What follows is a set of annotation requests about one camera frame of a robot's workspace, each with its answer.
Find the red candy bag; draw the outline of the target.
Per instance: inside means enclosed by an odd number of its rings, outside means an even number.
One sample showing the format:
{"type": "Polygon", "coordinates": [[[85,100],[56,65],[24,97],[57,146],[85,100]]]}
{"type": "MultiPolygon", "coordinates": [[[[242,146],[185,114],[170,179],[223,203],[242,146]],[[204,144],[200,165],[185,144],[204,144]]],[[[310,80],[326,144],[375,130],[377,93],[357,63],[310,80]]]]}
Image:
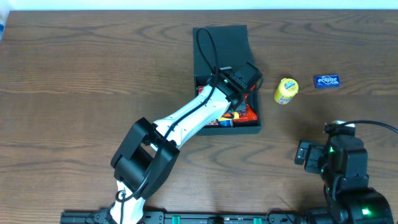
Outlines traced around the red candy bag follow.
{"type": "Polygon", "coordinates": [[[235,123],[247,123],[250,121],[257,121],[258,117],[257,114],[254,112],[252,107],[248,103],[248,96],[249,94],[245,94],[244,96],[244,109],[237,110],[234,112],[233,121],[235,123]]]}

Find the blue Eclipse mint tin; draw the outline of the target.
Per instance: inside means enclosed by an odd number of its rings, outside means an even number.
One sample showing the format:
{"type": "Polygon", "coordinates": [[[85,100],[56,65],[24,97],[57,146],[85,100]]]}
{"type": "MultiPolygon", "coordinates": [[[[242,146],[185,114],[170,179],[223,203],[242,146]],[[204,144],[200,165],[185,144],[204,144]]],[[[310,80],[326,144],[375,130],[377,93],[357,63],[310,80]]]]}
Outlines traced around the blue Eclipse mint tin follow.
{"type": "Polygon", "coordinates": [[[338,75],[316,75],[313,83],[316,89],[337,88],[341,85],[338,75]]]}

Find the yellow Mentos gum bottle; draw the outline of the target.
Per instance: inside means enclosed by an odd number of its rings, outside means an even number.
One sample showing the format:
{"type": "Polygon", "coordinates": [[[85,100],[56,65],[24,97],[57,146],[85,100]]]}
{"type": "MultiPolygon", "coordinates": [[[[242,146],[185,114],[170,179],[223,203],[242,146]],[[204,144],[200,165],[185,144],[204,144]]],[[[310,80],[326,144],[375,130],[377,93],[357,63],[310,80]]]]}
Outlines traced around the yellow Mentos gum bottle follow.
{"type": "Polygon", "coordinates": [[[299,84],[292,78],[283,78],[274,93],[274,100],[280,105],[286,105],[298,93],[299,84]]]}

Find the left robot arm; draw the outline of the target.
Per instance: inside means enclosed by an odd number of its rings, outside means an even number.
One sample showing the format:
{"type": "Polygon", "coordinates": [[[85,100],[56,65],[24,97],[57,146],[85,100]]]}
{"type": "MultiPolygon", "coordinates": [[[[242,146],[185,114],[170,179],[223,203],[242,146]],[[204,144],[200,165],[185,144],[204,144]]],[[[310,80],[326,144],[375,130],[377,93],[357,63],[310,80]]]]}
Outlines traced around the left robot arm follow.
{"type": "Polygon", "coordinates": [[[208,123],[238,107],[263,81],[251,62],[233,71],[215,68],[197,96],[153,123],[137,120],[111,159],[118,191],[110,208],[111,223],[138,223],[145,201],[166,181],[180,148],[208,123]]]}

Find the red Hello Panda box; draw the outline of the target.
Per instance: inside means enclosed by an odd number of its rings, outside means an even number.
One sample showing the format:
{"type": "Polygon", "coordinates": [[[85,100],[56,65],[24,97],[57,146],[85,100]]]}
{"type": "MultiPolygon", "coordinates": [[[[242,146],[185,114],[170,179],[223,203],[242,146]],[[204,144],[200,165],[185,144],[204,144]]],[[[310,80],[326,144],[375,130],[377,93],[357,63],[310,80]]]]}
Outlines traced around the red Hello Panda box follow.
{"type": "MultiPolygon", "coordinates": [[[[197,91],[198,91],[198,94],[200,94],[202,91],[203,91],[203,89],[204,89],[204,86],[198,86],[197,87],[197,91]]],[[[210,121],[208,124],[206,124],[206,126],[210,126],[210,127],[216,127],[216,126],[219,126],[219,124],[217,123],[217,119],[216,120],[213,120],[213,121],[210,121]]]]}

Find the yellow snack packet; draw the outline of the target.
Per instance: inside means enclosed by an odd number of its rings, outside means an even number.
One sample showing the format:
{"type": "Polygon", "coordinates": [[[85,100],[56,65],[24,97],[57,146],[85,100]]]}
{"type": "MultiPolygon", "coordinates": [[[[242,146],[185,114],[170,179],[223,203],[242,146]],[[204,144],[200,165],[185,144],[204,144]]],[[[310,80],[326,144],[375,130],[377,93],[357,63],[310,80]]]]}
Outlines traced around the yellow snack packet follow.
{"type": "Polygon", "coordinates": [[[236,111],[233,113],[225,113],[222,117],[218,118],[218,121],[227,121],[232,119],[239,119],[239,113],[236,111]]]}

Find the blue Oreo cookie pack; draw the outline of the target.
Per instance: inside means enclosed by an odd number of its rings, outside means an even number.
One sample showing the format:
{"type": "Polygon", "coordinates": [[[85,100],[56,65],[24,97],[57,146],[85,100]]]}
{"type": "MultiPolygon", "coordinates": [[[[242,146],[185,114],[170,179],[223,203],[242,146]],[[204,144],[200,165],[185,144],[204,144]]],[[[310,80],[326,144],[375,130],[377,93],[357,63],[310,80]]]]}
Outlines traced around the blue Oreo cookie pack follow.
{"type": "Polygon", "coordinates": [[[232,128],[232,127],[234,126],[233,120],[232,120],[232,119],[223,120],[223,121],[218,121],[218,123],[219,123],[219,125],[220,125],[221,127],[224,127],[224,128],[232,128]]]}

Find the dark green box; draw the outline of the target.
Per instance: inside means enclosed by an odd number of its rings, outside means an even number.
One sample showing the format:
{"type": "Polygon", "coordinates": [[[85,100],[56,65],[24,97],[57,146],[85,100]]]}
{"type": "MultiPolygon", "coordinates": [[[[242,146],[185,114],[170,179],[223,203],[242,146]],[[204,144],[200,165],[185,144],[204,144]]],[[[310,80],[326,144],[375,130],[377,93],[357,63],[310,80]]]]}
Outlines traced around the dark green box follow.
{"type": "MultiPolygon", "coordinates": [[[[239,69],[244,62],[254,63],[246,25],[218,26],[207,28],[212,35],[218,53],[220,67],[231,67],[233,71],[239,69]]],[[[199,86],[205,86],[210,77],[210,68],[203,60],[197,47],[193,43],[193,79],[195,93],[199,86]]],[[[257,115],[257,120],[234,123],[232,127],[205,126],[198,136],[233,135],[233,134],[257,134],[262,129],[261,111],[259,109],[258,94],[248,96],[248,105],[257,115]]]]}

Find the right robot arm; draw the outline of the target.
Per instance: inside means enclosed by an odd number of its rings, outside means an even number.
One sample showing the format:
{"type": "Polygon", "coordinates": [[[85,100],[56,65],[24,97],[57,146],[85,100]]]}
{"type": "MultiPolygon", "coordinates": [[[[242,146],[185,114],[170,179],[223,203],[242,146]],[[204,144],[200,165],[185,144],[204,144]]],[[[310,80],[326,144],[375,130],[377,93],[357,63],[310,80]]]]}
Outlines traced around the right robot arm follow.
{"type": "Polygon", "coordinates": [[[304,211],[295,223],[393,223],[387,199],[369,186],[368,152],[356,124],[327,123],[324,144],[300,140],[294,162],[321,177],[327,206],[304,211]]]}

